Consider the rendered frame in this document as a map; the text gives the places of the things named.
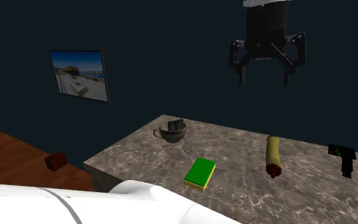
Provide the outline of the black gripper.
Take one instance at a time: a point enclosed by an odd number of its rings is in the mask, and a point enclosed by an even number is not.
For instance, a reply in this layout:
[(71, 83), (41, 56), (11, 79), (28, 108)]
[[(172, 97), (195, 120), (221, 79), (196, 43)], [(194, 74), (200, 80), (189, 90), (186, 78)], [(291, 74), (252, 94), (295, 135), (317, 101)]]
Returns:
[[(245, 83), (245, 66), (254, 58), (276, 57), (284, 65), (283, 85), (289, 83), (290, 75), (298, 66), (306, 63), (306, 33), (286, 36), (290, 1), (264, 1), (265, 4), (248, 7), (246, 11), (246, 39), (230, 44), (229, 66), (239, 75), (239, 84)], [(283, 51), (286, 43), (297, 48), (297, 59), (292, 61)], [(247, 53), (238, 60), (238, 52), (245, 48)]]

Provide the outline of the hot dog in bun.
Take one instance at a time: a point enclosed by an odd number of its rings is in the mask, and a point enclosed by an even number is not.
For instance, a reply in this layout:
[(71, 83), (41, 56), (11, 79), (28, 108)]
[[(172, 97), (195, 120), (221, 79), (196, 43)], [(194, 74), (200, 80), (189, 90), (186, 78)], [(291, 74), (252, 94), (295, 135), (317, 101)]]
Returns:
[(279, 141), (276, 136), (269, 136), (266, 143), (266, 172), (271, 178), (280, 176), (282, 165), (279, 155)]

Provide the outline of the small black block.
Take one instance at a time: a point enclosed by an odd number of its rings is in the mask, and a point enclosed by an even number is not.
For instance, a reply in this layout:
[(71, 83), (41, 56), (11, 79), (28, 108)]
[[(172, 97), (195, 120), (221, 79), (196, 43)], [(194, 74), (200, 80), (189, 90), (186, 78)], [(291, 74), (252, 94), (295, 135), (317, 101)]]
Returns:
[(183, 119), (172, 120), (168, 122), (168, 131), (177, 131), (182, 129)]

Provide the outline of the grey patterned teacup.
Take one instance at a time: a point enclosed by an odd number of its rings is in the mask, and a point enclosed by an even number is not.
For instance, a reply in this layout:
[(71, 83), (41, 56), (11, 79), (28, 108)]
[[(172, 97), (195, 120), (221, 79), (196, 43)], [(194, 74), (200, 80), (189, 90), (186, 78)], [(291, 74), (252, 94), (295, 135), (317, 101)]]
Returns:
[(168, 122), (161, 123), (157, 129), (154, 129), (153, 135), (166, 140), (168, 143), (177, 143), (185, 136), (187, 125), (184, 122), (181, 130), (168, 131)]

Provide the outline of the black and green toy gun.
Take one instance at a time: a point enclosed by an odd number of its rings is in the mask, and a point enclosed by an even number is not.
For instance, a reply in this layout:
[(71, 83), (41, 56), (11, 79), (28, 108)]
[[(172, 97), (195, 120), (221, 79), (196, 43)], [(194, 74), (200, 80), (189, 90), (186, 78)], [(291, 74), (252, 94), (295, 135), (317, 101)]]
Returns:
[(356, 159), (355, 150), (351, 147), (329, 144), (328, 153), (330, 155), (341, 157), (341, 175), (351, 179), (354, 171), (353, 160)]

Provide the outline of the green and yellow sponge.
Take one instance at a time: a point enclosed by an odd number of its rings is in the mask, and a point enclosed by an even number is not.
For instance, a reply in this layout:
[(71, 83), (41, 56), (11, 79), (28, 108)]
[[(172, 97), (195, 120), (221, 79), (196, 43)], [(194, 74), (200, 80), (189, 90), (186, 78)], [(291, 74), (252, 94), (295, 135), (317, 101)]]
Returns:
[(205, 191), (216, 163), (205, 158), (197, 158), (184, 177), (184, 184), (200, 191)]

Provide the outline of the small red box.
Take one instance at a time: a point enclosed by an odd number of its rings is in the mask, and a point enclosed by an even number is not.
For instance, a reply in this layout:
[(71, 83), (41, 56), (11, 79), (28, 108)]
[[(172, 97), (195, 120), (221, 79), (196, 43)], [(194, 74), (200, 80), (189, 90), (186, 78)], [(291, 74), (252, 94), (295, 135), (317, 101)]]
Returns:
[(45, 164), (49, 170), (56, 171), (67, 165), (67, 159), (63, 153), (56, 152), (45, 157)]

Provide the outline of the brown wooden table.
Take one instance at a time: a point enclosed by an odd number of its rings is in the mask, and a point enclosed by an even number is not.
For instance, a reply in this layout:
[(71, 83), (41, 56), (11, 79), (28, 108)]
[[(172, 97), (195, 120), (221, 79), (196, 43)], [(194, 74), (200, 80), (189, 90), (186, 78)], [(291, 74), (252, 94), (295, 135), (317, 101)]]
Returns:
[(47, 154), (0, 131), (0, 184), (92, 191), (89, 173), (68, 164), (46, 167)]

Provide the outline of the framed seaside wall picture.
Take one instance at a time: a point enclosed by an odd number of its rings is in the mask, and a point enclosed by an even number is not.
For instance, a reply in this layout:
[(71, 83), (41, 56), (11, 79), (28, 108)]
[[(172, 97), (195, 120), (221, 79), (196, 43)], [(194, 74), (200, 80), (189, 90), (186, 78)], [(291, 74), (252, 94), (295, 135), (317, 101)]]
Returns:
[(101, 50), (51, 50), (49, 55), (60, 94), (109, 102)]

